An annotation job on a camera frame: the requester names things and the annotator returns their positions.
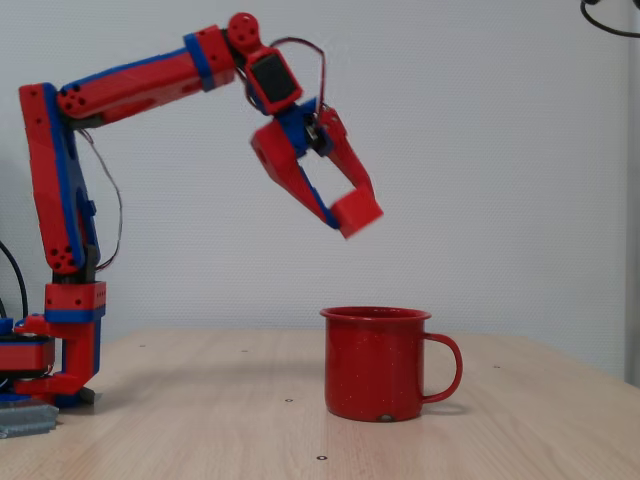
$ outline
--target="red plastic housing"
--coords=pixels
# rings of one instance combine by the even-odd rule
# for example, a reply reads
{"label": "red plastic housing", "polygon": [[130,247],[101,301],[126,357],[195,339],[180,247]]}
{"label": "red plastic housing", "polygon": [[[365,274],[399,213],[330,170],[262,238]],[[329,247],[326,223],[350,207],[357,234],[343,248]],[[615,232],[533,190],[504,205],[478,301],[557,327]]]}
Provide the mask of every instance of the red plastic housing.
{"label": "red plastic housing", "polygon": [[97,76],[61,90],[58,106],[73,118],[102,114],[105,123],[130,117],[200,91],[202,82],[188,52]]}
{"label": "red plastic housing", "polygon": [[0,370],[41,371],[55,362],[53,339],[45,343],[0,343]]}
{"label": "red plastic housing", "polygon": [[71,262],[71,247],[65,228],[65,216],[56,168],[56,151],[51,137],[51,124],[44,100],[44,88],[39,85],[20,87],[20,103],[24,115],[31,162],[33,197],[40,220],[40,233],[47,263],[57,273],[69,274],[78,269]]}
{"label": "red plastic housing", "polygon": [[213,25],[196,33],[198,44],[204,53],[217,87],[233,82],[236,64],[233,61],[222,31]]}
{"label": "red plastic housing", "polygon": [[95,310],[107,302],[107,284],[65,285],[49,283],[45,289],[47,310]]}

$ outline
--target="white wall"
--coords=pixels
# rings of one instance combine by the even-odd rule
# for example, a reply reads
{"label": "white wall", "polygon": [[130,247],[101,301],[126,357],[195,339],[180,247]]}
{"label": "white wall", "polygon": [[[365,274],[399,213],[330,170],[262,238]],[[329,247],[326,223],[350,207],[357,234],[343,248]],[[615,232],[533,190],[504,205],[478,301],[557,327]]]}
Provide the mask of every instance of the white wall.
{"label": "white wall", "polygon": [[[606,4],[624,24],[626,3]],[[106,339],[157,325],[318,328],[324,306],[394,304],[432,311],[434,331],[527,335],[622,375],[628,42],[588,25],[577,0],[4,0],[0,238],[32,310],[49,271],[18,86],[179,48],[239,10],[265,40],[328,51],[328,101],[386,216],[345,242],[273,184],[248,145],[265,119],[239,84],[98,130],[125,201],[122,254],[102,275]],[[313,54],[286,54],[314,91]],[[115,197],[81,154],[108,255]],[[344,191],[325,162],[305,164],[330,199]]]}
{"label": "white wall", "polygon": [[[640,13],[634,9],[633,26],[640,29]],[[627,236],[627,332],[626,379],[640,386],[640,41],[631,42]]]}

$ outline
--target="black cable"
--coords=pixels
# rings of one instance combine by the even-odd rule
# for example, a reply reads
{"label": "black cable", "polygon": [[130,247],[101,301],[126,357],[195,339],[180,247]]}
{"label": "black cable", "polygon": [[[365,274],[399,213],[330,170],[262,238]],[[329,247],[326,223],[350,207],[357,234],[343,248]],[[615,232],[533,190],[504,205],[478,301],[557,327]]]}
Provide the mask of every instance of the black cable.
{"label": "black cable", "polygon": [[16,259],[13,258],[9,249],[2,242],[0,242],[0,250],[2,250],[2,252],[7,256],[7,259],[11,263],[13,271],[16,273],[16,277],[18,278],[18,284],[20,285],[20,297],[22,299],[22,318],[27,318],[29,315],[29,302],[27,301],[27,287],[24,285],[22,272],[20,271],[18,262],[16,262]]}
{"label": "black cable", "polygon": [[623,32],[622,30],[616,30],[615,28],[611,28],[611,27],[607,27],[606,25],[603,25],[602,23],[597,21],[595,18],[593,18],[591,15],[589,15],[589,12],[587,12],[587,4],[584,1],[580,3],[580,11],[582,12],[582,15],[584,16],[584,18],[586,18],[591,25],[593,25],[594,27],[598,27],[600,30],[604,30],[605,32],[611,33],[613,35],[618,35],[620,37],[640,38],[640,33]]}

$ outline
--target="mug handle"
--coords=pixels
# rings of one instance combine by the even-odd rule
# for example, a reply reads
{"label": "mug handle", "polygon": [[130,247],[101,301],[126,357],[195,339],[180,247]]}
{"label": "mug handle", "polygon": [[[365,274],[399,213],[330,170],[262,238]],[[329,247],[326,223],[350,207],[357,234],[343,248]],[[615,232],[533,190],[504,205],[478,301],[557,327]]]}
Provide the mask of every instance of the mug handle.
{"label": "mug handle", "polygon": [[436,393],[434,395],[423,395],[422,403],[435,403],[441,402],[449,398],[453,395],[458,387],[460,386],[460,380],[462,380],[462,354],[460,353],[460,348],[458,344],[453,341],[453,339],[447,337],[446,335],[440,335],[439,333],[423,333],[423,338],[425,340],[431,340],[433,342],[444,343],[447,347],[451,349],[453,352],[453,356],[456,359],[456,376],[453,378],[453,382],[444,392]]}

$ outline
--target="blue bracket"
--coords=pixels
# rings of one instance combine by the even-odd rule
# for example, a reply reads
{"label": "blue bracket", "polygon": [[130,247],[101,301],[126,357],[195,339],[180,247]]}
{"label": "blue bracket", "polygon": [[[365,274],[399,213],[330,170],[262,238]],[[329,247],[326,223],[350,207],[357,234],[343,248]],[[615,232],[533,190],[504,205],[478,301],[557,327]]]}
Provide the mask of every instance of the blue bracket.
{"label": "blue bracket", "polygon": [[[56,154],[56,171],[65,229],[73,260],[78,268],[82,268],[86,261],[82,227],[84,227],[86,235],[86,244],[96,247],[98,260],[100,259],[98,237],[93,221],[96,209],[87,195],[87,186],[80,169],[73,130],[60,120],[56,101],[58,92],[50,83],[43,84],[43,91],[51,125],[51,139]],[[82,226],[79,223],[78,214],[82,220]]]}

